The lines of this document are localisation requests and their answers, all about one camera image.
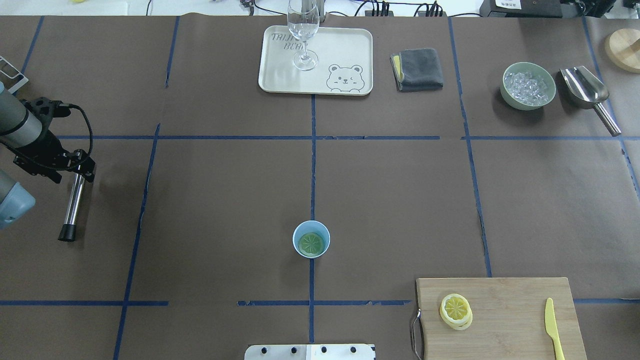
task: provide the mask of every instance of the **bear face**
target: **bear face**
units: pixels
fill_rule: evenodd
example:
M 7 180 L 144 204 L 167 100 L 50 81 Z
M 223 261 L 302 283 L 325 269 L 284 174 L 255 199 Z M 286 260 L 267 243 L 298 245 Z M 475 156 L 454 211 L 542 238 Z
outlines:
M 359 65 L 339 67 L 336 64 L 329 66 L 329 78 L 326 80 L 326 86 L 332 92 L 360 92 L 364 88 L 362 67 Z

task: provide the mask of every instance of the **wooden cutting board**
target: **wooden cutting board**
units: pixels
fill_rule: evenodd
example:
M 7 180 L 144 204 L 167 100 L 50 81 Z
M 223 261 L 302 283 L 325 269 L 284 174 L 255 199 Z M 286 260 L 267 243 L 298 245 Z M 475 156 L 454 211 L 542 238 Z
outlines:
M 565 277 L 417 279 L 422 310 L 425 360 L 554 360 L 545 331 L 545 303 L 554 299 L 556 322 L 566 360 L 586 360 L 569 282 Z M 450 293 L 467 298 L 471 326 L 445 324 L 438 312 Z

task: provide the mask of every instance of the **knife blade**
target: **knife blade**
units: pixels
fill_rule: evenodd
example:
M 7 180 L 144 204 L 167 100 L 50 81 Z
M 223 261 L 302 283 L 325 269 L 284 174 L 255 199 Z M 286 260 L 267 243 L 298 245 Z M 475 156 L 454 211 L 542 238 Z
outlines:
M 545 330 L 547 330 L 547 334 L 554 341 L 554 352 L 556 353 L 556 360 L 564 360 L 562 345 L 560 345 L 560 335 L 558 334 L 558 326 L 556 324 L 554 299 L 552 298 L 547 298 L 547 304 L 545 305 Z

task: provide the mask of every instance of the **clear glass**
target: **clear glass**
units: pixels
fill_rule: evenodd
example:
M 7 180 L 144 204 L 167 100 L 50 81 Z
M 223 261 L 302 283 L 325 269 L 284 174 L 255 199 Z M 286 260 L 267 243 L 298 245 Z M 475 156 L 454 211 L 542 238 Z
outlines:
M 318 55 L 307 50 L 309 41 L 320 26 L 320 14 L 318 13 L 317 0 L 289 0 L 287 22 L 289 31 L 298 40 L 302 41 L 304 50 L 300 50 L 293 56 L 293 65 L 302 71 L 309 71 L 318 65 Z

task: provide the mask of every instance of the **folded cloth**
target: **folded cloth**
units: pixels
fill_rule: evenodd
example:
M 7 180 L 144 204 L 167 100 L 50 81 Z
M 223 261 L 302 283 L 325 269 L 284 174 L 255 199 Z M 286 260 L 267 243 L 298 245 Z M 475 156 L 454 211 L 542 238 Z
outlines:
M 444 85 L 440 59 L 435 49 L 409 49 L 391 54 L 398 90 L 437 90 Z

